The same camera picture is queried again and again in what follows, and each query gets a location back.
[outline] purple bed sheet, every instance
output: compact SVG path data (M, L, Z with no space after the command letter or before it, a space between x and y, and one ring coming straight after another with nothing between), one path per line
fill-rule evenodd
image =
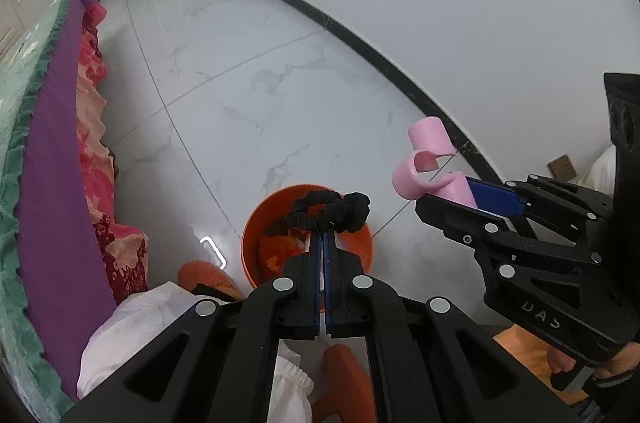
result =
M74 401L82 352L116 307L84 198L76 137L82 18L93 2L69 1L31 119L15 210L27 317Z

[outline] red cloth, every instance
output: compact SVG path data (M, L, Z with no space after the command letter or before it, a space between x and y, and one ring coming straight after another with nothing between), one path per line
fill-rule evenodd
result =
M100 143L105 105L95 85L107 75L95 26L106 15L95 3L84 15L76 85L76 127L82 184L113 297L119 304L132 293L148 290L148 239L139 229L114 222L114 171L109 150Z
M269 281L282 275L284 262L302 254L305 243L291 235L262 236L258 241L258 270L262 279Z

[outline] finger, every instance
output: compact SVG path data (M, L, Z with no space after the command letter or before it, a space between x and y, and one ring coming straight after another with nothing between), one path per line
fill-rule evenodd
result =
M593 373L593 377L595 379L609 379L613 378L614 376L616 375L613 374L609 369L607 369L607 367L601 367L597 369L595 373Z
M562 351L558 351L555 347L549 346L546 350L546 363L549 364L553 373L568 373L575 367L575 359L567 356Z

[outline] white door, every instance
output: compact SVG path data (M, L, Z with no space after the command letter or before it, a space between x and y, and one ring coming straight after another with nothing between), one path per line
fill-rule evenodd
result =
M23 32L11 0L0 0L0 60Z

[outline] bed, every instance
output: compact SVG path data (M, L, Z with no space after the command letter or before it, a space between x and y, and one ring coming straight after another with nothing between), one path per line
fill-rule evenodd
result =
M0 62L0 407L12 405L9 421L32 421L25 409L59 421L77 400L89 338L117 303L147 289L147 239L114 221L113 159L100 143L105 14L97 0L56 0Z

